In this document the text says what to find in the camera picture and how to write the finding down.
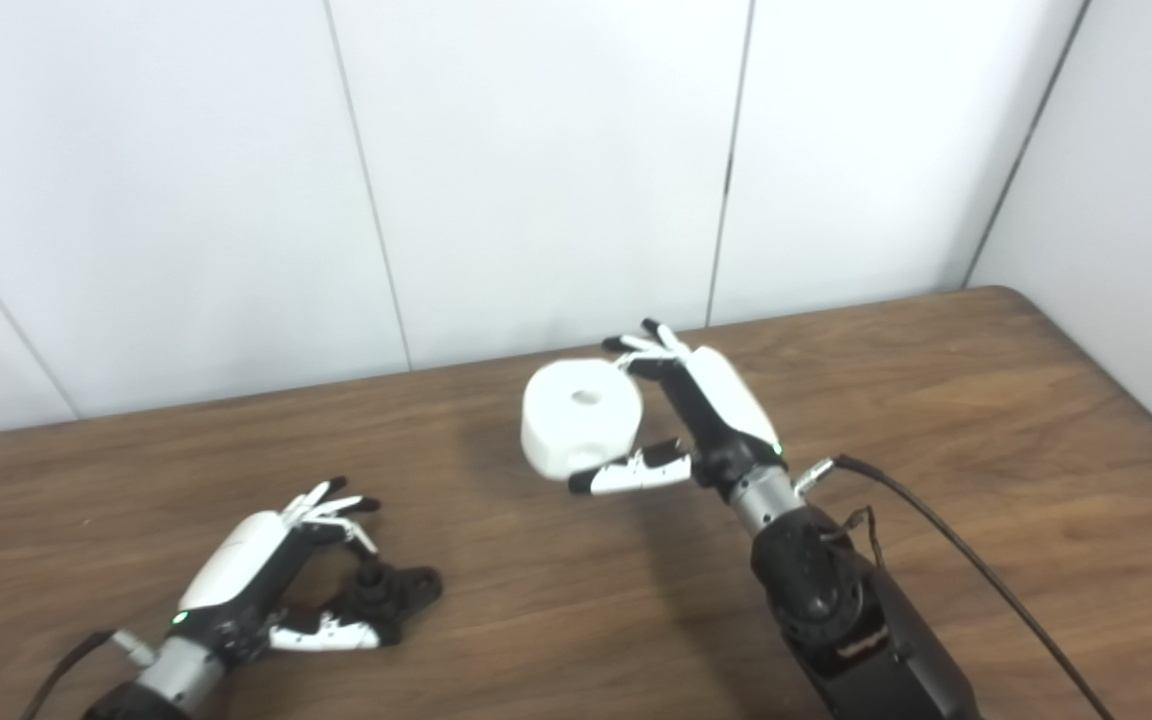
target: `wooden table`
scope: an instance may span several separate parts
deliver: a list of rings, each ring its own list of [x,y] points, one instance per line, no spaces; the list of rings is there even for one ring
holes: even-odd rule
[[[1120,719],[1152,719],[1152,418],[1026,301],[987,288],[684,339],[732,357],[791,467],[846,450],[904,480]],[[367,521],[382,555],[442,570],[444,599],[402,646],[244,667],[227,717],[826,717],[712,492],[575,498],[526,465],[522,388],[576,355],[596,348],[1,433],[0,719],[88,630],[161,637],[238,520],[335,473],[384,500]],[[641,438],[677,433],[645,396]],[[836,518],[873,503],[892,573],[986,717],[1092,717],[908,507],[841,473],[814,500]],[[328,554],[293,596],[321,600],[347,566]],[[131,675],[103,647],[41,717],[78,717]]]

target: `metal connector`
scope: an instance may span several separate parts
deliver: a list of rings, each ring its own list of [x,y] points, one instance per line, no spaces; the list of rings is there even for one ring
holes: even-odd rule
[[[740,524],[755,537],[787,511],[803,507],[803,498],[794,492],[794,483],[781,465],[763,465],[751,471],[727,500]]]
[[[812,468],[809,468],[805,473],[794,478],[795,495],[804,497],[811,488],[817,486],[817,483],[819,483],[821,478],[826,477],[831,470],[833,470],[833,457],[826,457],[825,460],[817,462],[817,464],[812,465]]]

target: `white cylindrical object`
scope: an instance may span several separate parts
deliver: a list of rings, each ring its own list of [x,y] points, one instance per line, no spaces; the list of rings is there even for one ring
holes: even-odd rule
[[[559,359],[522,393],[522,452],[551,480],[627,455],[643,419],[643,395],[606,359]]]

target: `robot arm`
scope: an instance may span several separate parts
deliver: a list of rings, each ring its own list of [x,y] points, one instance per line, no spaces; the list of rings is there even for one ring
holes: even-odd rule
[[[379,510],[380,503],[366,497],[329,500],[344,484],[325,480],[282,511],[257,511],[238,523],[180,597],[157,651],[115,635],[143,670],[106,694],[84,720],[188,720],[229,670],[266,650],[370,650],[401,642],[403,621],[438,600],[442,582],[430,568],[397,570],[380,562],[376,544],[348,516]],[[280,602],[288,585],[317,548],[331,544],[355,553],[357,571],[320,609],[286,609]]]
[[[972,685],[881,566],[804,495],[829,470],[791,479],[767,414],[719,351],[691,350],[654,320],[652,338],[608,338],[628,374],[659,382],[695,447],[677,441],[576,473],[573,493],[649,488],[694,475],[753,538],[751,569],[795,660],[840,720],[979,720]]]

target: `black cable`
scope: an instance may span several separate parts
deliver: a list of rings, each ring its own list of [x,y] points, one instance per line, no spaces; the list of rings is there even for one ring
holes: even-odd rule
[[[977,569],[979,574],[984,575],[984,579],[987,579],[988,583],[993,585],[993,589],[1002,596],[1002,600],[1006,600],[1007,605],[1010,605],[1011,609],[1016,611],[1016,615],[1020,615],[1020,619],[1024,621],[1025,626],[1029,626],[1029,629],[1037,635],[1038,639],[1047,649],[1047,652],[1051,652],[1053,659],[1060,664],[1061,669],[1064,669],[1064,674],[1069,675],[1069,680],[1074,680],[1074,684],[1078,685],[1079,691],[1083,692],[1083,697],[1087,698],[1089,703],[1092,703],[1092,707],[1096,710],[1096,713],[1100,715],[1102,720],[1114,720],[1114,715],[1107,707],[1105,707],[1105,703],[1102,703],[1101,698],[1097,696],[1092,687],[1087,684],[1087,681],[1083,679],[1083,674],[1078,672],[1078,667],[1074,667],[1069,657],[1064,655],[1064,651],[1058,646],[1056,642],[1051,638],[1051,635],[1047,635],[1047,630],[1044,630],[1043,626],[1038,624],[1038,620],[1036,620],[1033,615],[1030,615],[1029,611],[1025,611],[1024,605],[1021,605],[1018,597],[1011,593],[1010,589],[1007,588],[1002,579],[998,578],[995,571],[990,569],[986,562],[980,560],[980,556],[975,553],[972,546],[969,546],[963,538],[958,537],[958,535],[954,532],[954,529],[952,529],[945,520],[941,520],[940,515],[937,515],[937,511],[932,510],[931,507],[927,507],[927,503],[919,500],[919,498],[916,497],[914,492],[910,492],[909,488],[902,486],[900,483],[896,483],[896,480],[893,480],[887,473],[884,473],[882,470],[870,465],[867,462],[840,455],[833,458],[833,465],[844,470],[851,470],[852,473],[864,475],[864,477],[887,486],[887,488],[895,492],[896,495],[900,495],[901,500],[904,500],[914,506],[915,510],[922,511],[924,518],[927,518],[929,523],[932,523],[937,530],[940,530],[941,535],[945,536],[948,541],[954,544],[954,547],[956,547],[958,552],[963,553],[964,558],[967,558],[969,562],[972,562],[973,568]]]
[[[38,714],[38,708],[41,707],[41,702],[47,700],[51,688],[56,687],[60,676],[68,673],[70,667],[77,665],[78,660],[88,655],[88,652],[100,647],[111,637],[114,637],[114,630],[97,630],[97,632],[88,635],[77,646],[74,646],[74,650],[70,650],[67,655],[61,657],[60,662],[51,670],[47,679],[41,682],[41,685],[38,687],[38,692],[33,694],[33,698],[24,707],[24,712],[20,714],[20,720],[33,720],[33,717]]]

